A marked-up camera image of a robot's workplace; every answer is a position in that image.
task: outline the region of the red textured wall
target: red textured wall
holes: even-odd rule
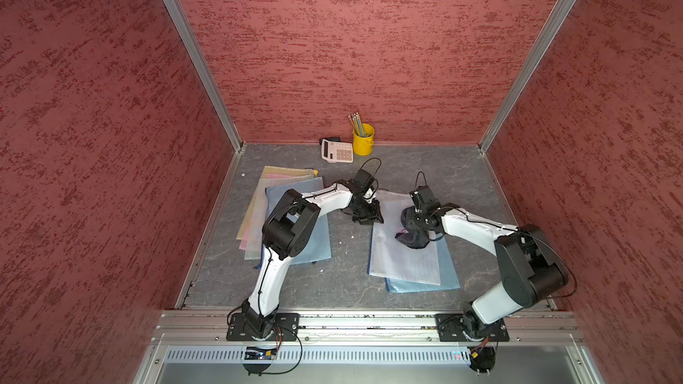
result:
[[[578,0],[489,151],[608,383],[683,382],[683,0]]]
[[[556,0],[180,0],[240,135],[476,144]]]
[[[161,0],[0,21],[0,382],[127,384],[231,146]]]

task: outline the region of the metal vent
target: metal vent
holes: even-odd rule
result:
[[[301,350],[284,346],[273,363],[296,363]],[[246,361],[244,346],[172,346],[166,352],[166,363],[261,363]],[[371,346],[310,346],[303,348],[302,363],[469,365],[467,347],[371,347]]]

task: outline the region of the black mounting plate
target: black mounting plate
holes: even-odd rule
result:
[[[283,341],[296,341],[296,337],[292,335],[298,333],[298,318],[297,313],[277,313],[275,315],[275,325],[283,328]],[[256,333],[247,322],[244,320],[244,315],[241,313],[233,314],[230,319],[230,325],[227,329],[227,341],[246,341],[246,342],[260,342],[260,341],[275,341],[275,332],[271,332],[265,340],[257,340],[254,338]]]
[[[439,340],[441,342],[480,342],[473,341],[465,336],[465,328],[460,323],[462,314],[435,314],[436,329],[439,332]],[[441,324],[448,319],[448,322],[443,326]],[[489,342],[508,342],[510,335],[503,320],[498,320],[491,324],[488,333]]]

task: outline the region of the calculator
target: calculator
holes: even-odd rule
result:
[[[353,162],[353,144],[350,142],[329,141],[323,138],[320,155],[331,164],[335,162]]]

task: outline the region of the black cable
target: black cable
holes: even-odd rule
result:
[[[420,177],[420,174],[422,174],[422,179],[425,181],[425,185],[427,185],[427,177],[425,176],[425,173],[422,171],[419,171],[417,175],[415,175],[415,190],[417,190],[417,179]]]
[[[575,294],[575,293],[578,291],[578,280],[576,280],[576,276],[574,275],[574,272],[572,271],[572,269],[569,268],[569,266],[567,265],[567,263],[564,262],[564,260],[559,256],[559,254],[558,254],[557,252],[555,252],[555,250],[552,249],[551,246],[550,246],[548,243],[543,242],[541,239],[537,238],[536,236],[534,236],[534,235],[532,235],[532,234],[528,234],[528,235],[531,236],[531,237],[533,237],[537,242],[543,243],[548,249],[550,249],[550,251],[553,252],[553,253],[555,254],[555,256],[557,257],[557,259],[562,263],[562,265],[564,266],[564,268],[567,269],[567,271],[569,272],[569,276],[572,277],[572,280],[574,280],[574,290],[572,290],[572,292],[570,292],[570,293],[568,293],[568,294],[564,294],[564,295],[555,295],[554,297],[550,297],[550,296],[549,296],[549,297],[546,297],[546,299],[569,298],[569,297],[571,297],[573,294]]]
[[[380,162],[380,164],[377,166],[377,169],[375,169],[374,174],[372,174],[372,176],[375,176],[375,174],[377,173],[377,171],[380,170],[380,166],[382,166],[382,160],[381,160],[380,158],[369,158],[368,160],[365,161],[364,164],[361,165],[361,169],[363,169],[363,166],[365,166],[365,164],[366,164],[367,162],[371,161],[371,160],[377,160],[377,161]]]
[[[289,329],[286,328],[286,327],[285,327],[285,328],[281,328],[281,329],[284,329],[285,331],[287,331],[287,332],[289,332],[290,334],[292,334],[293,336],[295,336],[296,340],[297,340],[298,343],[299,343],[299,348],[300,348],[300,350],[301,350],[301,352],[299,353],[299,359],[298,359],[298,361],[296,361],[296,365],[294,365],[294,366],[293,366],[291,369],[289,369],[289,370],[282,371],[282,372],[261,372],[261,375],[282,375],[282,374],[286,374],[286,373],[291,372],[291,371],[293,371],[294,369],[296,369],[296,367],[299,365],[299,363],[301,363],[301,359],[303,359],[303,344],[301,344],[301,340],[299,339],[298,335],[296,335],[296,334],[294,333],[294,331],[291,331],[291,330],[289,330]]]
[[[375,190],[374,190],[373,192],[371,192],[371,194],[370,194],[370,197],[369,197],[369,198],[366,198],[365,196],[363,196],[363,199],[365,199],[366,201],[367,201],[367,200],[369,200],[369,199],[372,199],[372,196],[374,196],[374,195],[375,195],[375,193],[377,193],[377,190],[379,190],[379,189],[380,189],[380,182],[379,182],[379,181],[377,181],[377,179],[375,179],[375,181],[374,181],[374,182],[375,182],[375,183],[377,183],[377,187],[375,187]]]
[[[459,315],[459,314],[453,315],[453,316],[449,317],[448,319],[446,319],[446,320],[442,321],[441,323],[439,323],[439,326],[436,327],[436,328],[437,328],[437,329],[443,329],[443,325],[445,325],[446,323],[450,322],[451,320],[456,319],[456,318],[459,318],[459,317],[462,317],[462,315]]]
[[[272,252],[268,251],[270,254],[270,258],[268,258],[268,264],[266,264],[266,269],[263,272],[263,278],[261,279],[261,286],[259,286],[258,289],[258,300],[256,303],[258,304],[258,315],[263,317],[263,314],[261,313],[261,289],[263,288],[263,282],[266,281],[266,273],[268,273],[268,267],[270,267],[270,261],[272,261]]]
[[[227,321],[227,325],[228,325],[228,326],[230,326],[230,316],[232,316],[232,314],[233,314],[235,311],[240,310],[241,308],[242,308],[242,305],[238,305],[237,307],[235,307],[234,309],[232,309],[231,312],[229,312],[229,313],[227,314],[226,321]]]
[[[445,209],[446,212],[448,212],[449,210],[455,209],[455,208],[453,208],[453,207],[440,207],[440,208],[436,208],[436,209],[434,210],[434,212],[432,212],[432,213],[429,215],[429,218],[431,219],[431,217],[433,217],[434,214],[437,213],[437,212],[439,212],[441,209]]]
[[[500,228],[501,230],[508,230],[508,231],[515,231],[515,230],[518,230],[518,229],[519,229],[519,227],[515,227],[515,228],[505,228],[505,227],[503,227],[503,226],[499,226],[498,224],[490,223],[490,222],[488,222],[488,221],[472,221],[471,219],[469,219],[469,212],[467,212],[466,210],[460,209],[460,208],[453,208],[453,207],[451,207],[451,209],[457,209],[457,210],[459,210],[460,212],[462,212],[462,214],[465,216],[465,219],[467,220],[467,222],[473,222],[473,223],[476,223],[476,224],[489,224],[489,225],[491,225],[491,226],[498,227],[498,228]]]
[[[270,226],[270,223],[273,221],[273,219],[275,218],[276,215],[278,215],[278,214],[279,214],[280,212],[282,212],[283,210],[287,210],[287,209],[289,209],[289,208],[295,206],[296,203],[297,203],[298,201],[299,201],[299,199],[296,199],[292,204],[286,204],[286,205],[283,206],[282,208],[278,209],[276,213],[273,213],[273,214],[270,216],[270,218],[268,219],[268,222],[265,223],[265,225],[263,226],[263,228],[267,228],[268,226]]]
[[[328,193],[336,192],[336,191],[337,191],[337,185],[338,185],[338,184],[339,184],[339,183],[335,183],[334,187],[331,187],[331,186],[330,186],[331,190],[327,190],[326,192],[322,192],[322,193],[313,193],[311,196],[306,196],[306,197],[304,197],[304,198],[301,198],[300,200],[303,201],[304,199],[310,199],[310,198],[315,199],[315,198],[317,198],[318,196],[320,196],[320,195],[322,195],[322,194],[328,194]]]

